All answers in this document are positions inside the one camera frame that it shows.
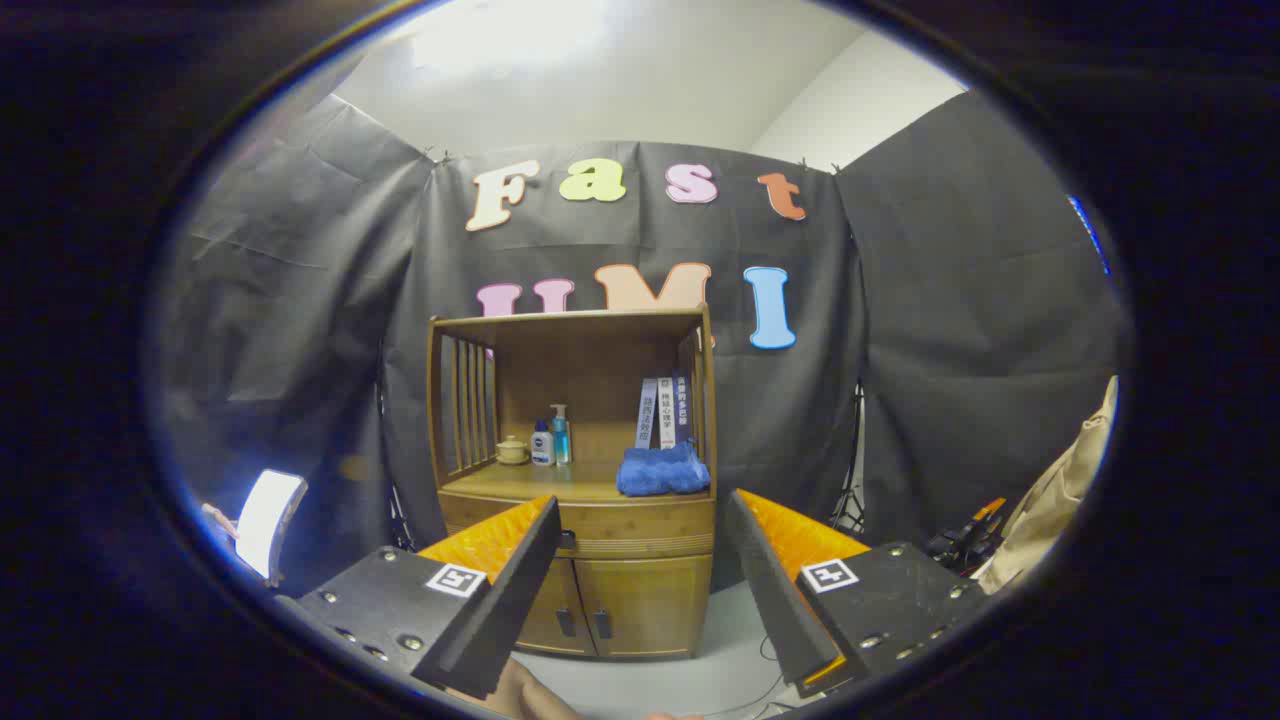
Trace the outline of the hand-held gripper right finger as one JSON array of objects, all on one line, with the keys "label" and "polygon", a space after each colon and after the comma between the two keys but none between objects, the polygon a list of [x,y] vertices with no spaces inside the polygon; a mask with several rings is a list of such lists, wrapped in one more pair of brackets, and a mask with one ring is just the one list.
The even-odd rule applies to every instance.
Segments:
[{"label": "hand-held gripper right finger", "polygon": [[849,691],[925,655],[989,596],[908,543],[869,547],[759,495],[726,506],[781,678],[799,696]]}]

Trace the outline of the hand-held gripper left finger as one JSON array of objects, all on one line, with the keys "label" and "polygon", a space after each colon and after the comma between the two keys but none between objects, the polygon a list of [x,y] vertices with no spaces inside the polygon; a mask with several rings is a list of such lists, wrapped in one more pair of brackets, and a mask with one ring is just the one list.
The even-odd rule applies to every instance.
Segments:
[{"label": "hand-held gripper left finger", "polygon": [[380,547],[297,598],[307,628],[380,673],[492,693],[561,542],[544,495],[417,553]]}]

